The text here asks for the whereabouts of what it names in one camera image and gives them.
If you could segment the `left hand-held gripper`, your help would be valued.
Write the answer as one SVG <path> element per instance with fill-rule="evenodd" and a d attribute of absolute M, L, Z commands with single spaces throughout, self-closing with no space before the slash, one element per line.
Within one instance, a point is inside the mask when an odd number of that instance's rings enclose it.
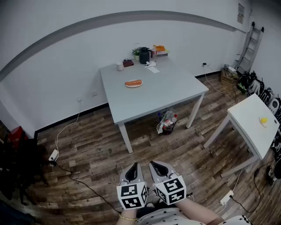
<path fill-rule="evenodd" d="M 124 210 L 139 209 L 145 206 L 148 197 L 147 183 L 139 163 L 128 166 L 120 175 L 117 186 L 119 202 Z"/>

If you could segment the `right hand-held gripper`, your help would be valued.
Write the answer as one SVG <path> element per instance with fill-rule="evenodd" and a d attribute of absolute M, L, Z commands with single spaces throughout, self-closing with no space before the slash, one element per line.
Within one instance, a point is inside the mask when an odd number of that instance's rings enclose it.
<path fill-rule="evenodd" d="M 174 168 L 162 161 L 150 161 L 149 169 L 154 181 L 156 195 L 166 204 L 172 205 L 186 199 L 187 188 L 183 177 L 175 174 Z"/>

